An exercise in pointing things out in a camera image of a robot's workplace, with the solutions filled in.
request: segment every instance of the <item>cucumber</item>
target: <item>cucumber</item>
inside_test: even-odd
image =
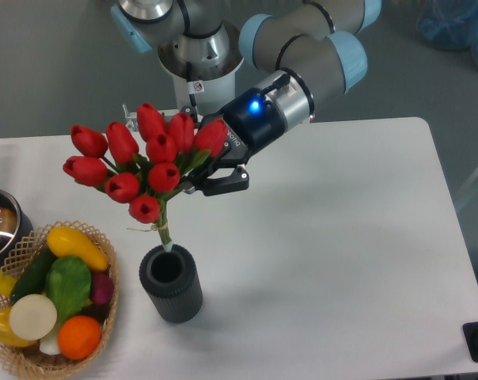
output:
[[[46,284],[46,276],[52,263],[57,257],[49,247],[45,246],[42,251],[33,258],[32,262],[26,267],[25,272],[14,285],[10,293],[10,303],[14,304],[26,295],[41,293]]]

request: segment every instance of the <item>blue led light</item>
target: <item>blue led light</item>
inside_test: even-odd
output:
[[[258,111],[260,110],[260,103],[258,101],[253,101],[250,105],[249,105],[249,111],[251,113],[258,113]]]

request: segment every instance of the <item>white table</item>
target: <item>white table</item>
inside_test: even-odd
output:
[[[427,124],[306,124],[248,164],[250,189],[169,203],[200,313],[164,322],[138,280],[159,243],[62,170],[70,137],[0,140],[0,188],[35,226],[81,220],[119,257],[115,331],[76,378],[406,378],[478,371],[461,326],[478,286]],[[0,378],[7,378],[0,368]]]

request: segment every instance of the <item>tulip bouquet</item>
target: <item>tulip bouquet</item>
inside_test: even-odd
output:
[[[223,119],[216,119],[196,131],[193,119],[183,112],[167,123],[149,103],[138,107],[137,123],[147,157],[139,153],[136,140],[122,123],[110,123],[105,136],[74,125],[70,136],[82,156],[70,157],[63,170],[77,183],[94,187],[116,202],[128,203],[130,215],[152,224],[164,249],[170,251],[167,202],[181,192],[182,176],[222,151],[228,129]],[[105,157],[108,151],[112,160]]]

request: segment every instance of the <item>fake vegetable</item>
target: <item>fake vegetable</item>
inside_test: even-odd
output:
[[[57,257],[77,256],[92,271],[103,272],[108,258],[83,232],[68,226],[57,226],[47,234],[47,245]]]
[[[55,304],[41,294],[21,298],[10,310],[10,328],[22,339],[38,340],[46,336],[55,323]]]
[[[91,292],[89,299],[95,305],[105,305],[112,299],[114,293],[114,282],[112,279],[101,272],[94,272],[91,275]]]
[[[96,319],[78,315],[63,324],[58,345],[67,358],[81,360],[95,351],[101,337],[102,331]]]
[[[10,293],[10,303],[16,303],[26,295],[41,293],[46,284],[46,275],[56,261],[56,256],[46,246],[32,259],[25,271],[16,282]]]
[[[54,262],[47,274],[47,296],[58,310],[58,327],[77,314],[88,302],[91,272],[77,256]]]
[[[10,307],[0,310],[0,343],[14,347],[28,347],[36,343],[36,340],[25,340],[13,333],[9,323],[10,310]]]
[[[62,353],[58,346],[58,333],[59,326],[55,325],[44,338],[40,339],[40,352],[46,355],[58,355]]]
[[[4,275],[2,270],[0,269],[0,294],[3,295],[5,298],[10,296],[10,292],[14,288],[16,284],[16,279],[9,275]]]

